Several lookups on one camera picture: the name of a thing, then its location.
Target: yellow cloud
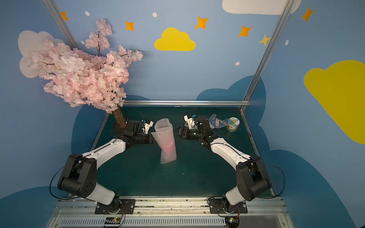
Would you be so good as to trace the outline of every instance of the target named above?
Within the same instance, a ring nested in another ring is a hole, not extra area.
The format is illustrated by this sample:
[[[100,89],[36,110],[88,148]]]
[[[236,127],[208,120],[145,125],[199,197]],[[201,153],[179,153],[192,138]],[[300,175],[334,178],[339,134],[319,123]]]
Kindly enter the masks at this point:
[[[355,142],[365,144],[365,64],[345,60],[304,77],[309,92]]]
[[[191,51],[195,46],[195,42],[190,40],[186,32],[172,27],[165,29],[161,39],[155,41],[155,48],[161,51]]]

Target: pink blossom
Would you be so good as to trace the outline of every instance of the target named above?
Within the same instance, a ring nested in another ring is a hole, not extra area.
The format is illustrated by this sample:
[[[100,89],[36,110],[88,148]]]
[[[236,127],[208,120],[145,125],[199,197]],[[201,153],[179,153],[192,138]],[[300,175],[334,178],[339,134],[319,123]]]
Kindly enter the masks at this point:
[[[52,43],[52,41],[50,39],[47,39],[47,38],[43,41],[43,45],[47,49],[51,49],[51,48],[54,47],[54,44]]]
[[[101,19],[96,26],[98,34],[90,33],[85,46],[108,49],[110,43],[106,36],[112,34],[110,25]],[[104,57],[71,50],[64,43],[55,46],[49,39],[45,39],[43,45],[49,49],[48,53],[31,53],[26,62],[39,70],[40,78],[51,80],[43,87],[44,91],[61,97],[72,107],[93,105],[108,113],[123,106],[127,96],[120,85],[129,79],[127,67],[143,57],[140,51],[125,50],[122,46],[119,52],[111,51]]]
[[[102,18],[95,22],[97,30],[102,32],[102,36],[109,36],[112,35],[112,30],[110,24],[106,23],[105,19]]]

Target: tree trunk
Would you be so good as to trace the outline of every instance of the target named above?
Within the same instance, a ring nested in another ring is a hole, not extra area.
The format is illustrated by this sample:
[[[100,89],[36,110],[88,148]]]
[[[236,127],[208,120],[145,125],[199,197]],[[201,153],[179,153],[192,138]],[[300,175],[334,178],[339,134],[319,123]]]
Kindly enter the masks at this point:
[[[118,106],[118,109],[113,112],[113,115],[116,119],[116,122],[121,128],[125,128],[127,126],[126,119],[123,116],[122,111],[120,110],[120,107]]]

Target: bubble wrap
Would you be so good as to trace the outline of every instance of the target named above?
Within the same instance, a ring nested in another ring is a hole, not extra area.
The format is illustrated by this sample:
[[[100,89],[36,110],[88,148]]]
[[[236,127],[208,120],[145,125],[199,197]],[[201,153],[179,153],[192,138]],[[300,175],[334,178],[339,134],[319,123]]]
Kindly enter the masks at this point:
[[[172,124],[169,119],[160,119],[155,124],[155,131],[151,132],[161,147],[161,164],[176,160],[176,146]]]

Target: vent grille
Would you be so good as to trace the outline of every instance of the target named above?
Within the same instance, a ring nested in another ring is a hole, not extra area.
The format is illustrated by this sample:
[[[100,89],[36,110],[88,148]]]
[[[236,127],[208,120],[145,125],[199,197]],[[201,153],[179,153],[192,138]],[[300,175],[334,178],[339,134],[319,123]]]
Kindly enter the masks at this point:
[[[64,217],[60,227],[118,227],[120,223],[110,224],[103,217]],[[216,216],[174,216],[174,217],[126,217],[121,227],[144,226],[225,226],[224,218]]]
[[[122,226],[226,225],[224,218],[211,217],[126,217]]]
[[[103,217],[64,217],[60,227],[103,227],[104,222]]]

